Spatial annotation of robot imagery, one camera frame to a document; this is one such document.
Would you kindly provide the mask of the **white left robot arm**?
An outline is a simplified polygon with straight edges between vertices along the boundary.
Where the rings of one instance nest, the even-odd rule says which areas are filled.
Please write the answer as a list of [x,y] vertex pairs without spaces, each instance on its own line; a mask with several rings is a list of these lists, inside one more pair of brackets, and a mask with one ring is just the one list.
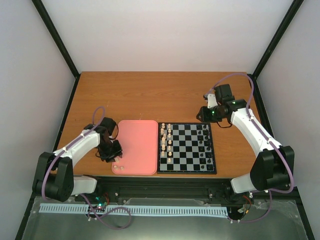
[[37,162],[32,191],[44,199],[65,202],[69,197],[86,194],[92,201],[103,198],[104,188],[94,176],[74,175],[76,164],[92,149],[101,161],[112,163],[123,155],[112,133],[117,123],[105,117],[98,125],[88,124],[72,142],[54,152],[43,152]]

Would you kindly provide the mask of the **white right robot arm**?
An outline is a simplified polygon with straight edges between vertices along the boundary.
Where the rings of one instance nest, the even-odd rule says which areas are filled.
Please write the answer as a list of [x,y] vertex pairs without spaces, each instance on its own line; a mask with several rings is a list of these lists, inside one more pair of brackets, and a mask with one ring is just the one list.
[[245,100],[225,101],[212,108],[202,106],[196,118],[203,123],[216,124],[226,119],[251,146],[255,162],[249,173],[230,181],[235,194],[262,191],[288,194],[293,191],[294,150],[283,146],[267,132]]

